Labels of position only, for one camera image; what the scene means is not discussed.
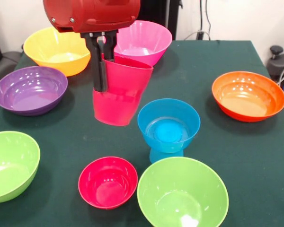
white wall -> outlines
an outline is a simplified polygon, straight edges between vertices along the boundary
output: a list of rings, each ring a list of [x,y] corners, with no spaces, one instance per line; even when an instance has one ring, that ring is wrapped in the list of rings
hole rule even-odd
[[[0,0],[0,48],[20,51],[32,33],[51,26],[42,0]]]
[[[200,29],[200,0],[182,0],[177,39]],[[284,47],[284,0],[208,0],[212,40],[251,40],[263,62],[270,57],[269,47]],[[208,24],[203,14],[203,30]]]
[[[200,27],[199,0],[182,1],[177,39],[184,39]],[[263,61],[270,56],[271,45],[284,47],[284,0],[208,0],[208,13],[213,40],[251,40]],[[203,29],[207,29],[205,14],[203,21]],[[30,34],[50,25],[42,0],[0,0],[3,52],[20,50]]]

orange bowl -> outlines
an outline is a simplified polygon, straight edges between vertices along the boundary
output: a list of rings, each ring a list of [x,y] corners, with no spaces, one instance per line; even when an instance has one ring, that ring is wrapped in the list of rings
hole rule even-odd
[[[214,81],[212,92],[219,107],[242,122],[259,122],[284,108],[283,90],[271,79],[253,72],[225,73]]]

pink cup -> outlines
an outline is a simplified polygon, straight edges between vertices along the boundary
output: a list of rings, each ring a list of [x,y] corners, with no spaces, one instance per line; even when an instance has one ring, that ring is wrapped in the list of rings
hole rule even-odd
[[[105,124],[128,125],[138,109],[153,67],[120,56],[115,56],[115,62],[105,62],[108,90],[93,90],[95,118]]]

red bowl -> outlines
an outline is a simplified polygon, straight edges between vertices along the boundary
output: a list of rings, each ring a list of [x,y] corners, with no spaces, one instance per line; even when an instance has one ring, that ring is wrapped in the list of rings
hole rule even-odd
[[[89,205],[110,210],[127,202],[137,184],[138,174],[131,163],[119,157],[103,157],[85,167],[78,189]]]
[[[214,81],[212,92],[219,107],[242,122],[259,122],[284,108],[283,90],[271,79],[253,72],[225,73]]]

green tablecloth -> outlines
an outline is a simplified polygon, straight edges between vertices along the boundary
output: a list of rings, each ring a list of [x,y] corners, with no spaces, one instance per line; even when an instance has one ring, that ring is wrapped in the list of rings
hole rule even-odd
[[[34,65],[23,56],[18,68]],[[213,168],[229,192],[224,227],[284,227],[284,110],[258,123],[242,123],[216,105],[211,85],[222,73],[248,70],[268,75],[251,42],[175,41],[155,66],[143,95],[146,103],[171,97],[190,103],[201,129],[185,156]],[[62,102],[38,117],[0,108],[0,131],[22,131],[41,149],[40,167],[30,187],[0,204],[0,227],[147,227],[136,194],[115,210],[89,206],[78,193],[83,168],[103,156],[119,156],[137,168],[150,165],[149,147],[137,126],[113,127],[93,117],[89,69],[69,78]]]

